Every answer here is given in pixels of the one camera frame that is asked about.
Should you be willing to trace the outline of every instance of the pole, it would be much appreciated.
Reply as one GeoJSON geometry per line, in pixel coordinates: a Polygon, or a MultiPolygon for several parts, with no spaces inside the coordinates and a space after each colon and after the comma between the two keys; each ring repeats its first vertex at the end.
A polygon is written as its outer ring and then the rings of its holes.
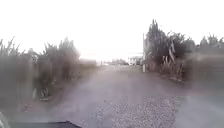
{"type": "Polygon", "coordinates": [[[142,70],[143,72],[145,72],[145,39],[144,39],[144,33],[143,33],[143,65],[142,65],[142,70]]]}

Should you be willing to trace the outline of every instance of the shrub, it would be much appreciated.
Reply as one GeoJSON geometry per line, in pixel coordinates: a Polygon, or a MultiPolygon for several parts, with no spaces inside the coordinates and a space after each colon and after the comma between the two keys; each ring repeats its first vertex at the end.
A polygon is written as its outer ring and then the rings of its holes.
{"type": "Polygon", "coordinates": [[[37,58],[36,83],[41,97],[51,95],[56,83],[71,79],[79,66],[79,53],[67,38],[59,46],[46,44],[37,58]]]}

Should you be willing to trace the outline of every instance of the windshield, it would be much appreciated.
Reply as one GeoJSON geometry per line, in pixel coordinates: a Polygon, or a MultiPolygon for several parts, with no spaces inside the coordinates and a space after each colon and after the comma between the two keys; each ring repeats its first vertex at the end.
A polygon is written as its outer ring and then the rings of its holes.
{"type": "Polygon", "coordinates": [[[0,112],[9,125],[224,126],[221,2],[0,5],[0,112]]]}

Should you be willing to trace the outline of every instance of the ground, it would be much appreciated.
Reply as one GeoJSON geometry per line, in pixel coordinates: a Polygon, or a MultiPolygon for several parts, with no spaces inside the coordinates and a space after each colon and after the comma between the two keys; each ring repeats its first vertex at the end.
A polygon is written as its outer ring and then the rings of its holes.
{"type": "Polygon", "coordinates": [[[83,128],[223,127],[222,94],[208,96],[191,86],[142,73],[137,66],[107,66],[68,86],[50,105],[38,103],[6,117],[23,122],[68,120],[83,128]]]}

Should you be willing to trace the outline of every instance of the overexposed sky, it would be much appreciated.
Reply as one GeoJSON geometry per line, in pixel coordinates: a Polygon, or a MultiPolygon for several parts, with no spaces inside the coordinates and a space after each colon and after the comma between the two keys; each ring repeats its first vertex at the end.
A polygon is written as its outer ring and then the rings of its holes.
{"type": "Polygon", "coordinates": [[[142,52],[142,36],[156,19],[165,31],[196,43],[209,33],[224,36],[224,3],[215,0],[0,0],[0,38],[15,36],[21,49],[68,37],[86,57],[142,52]]]}

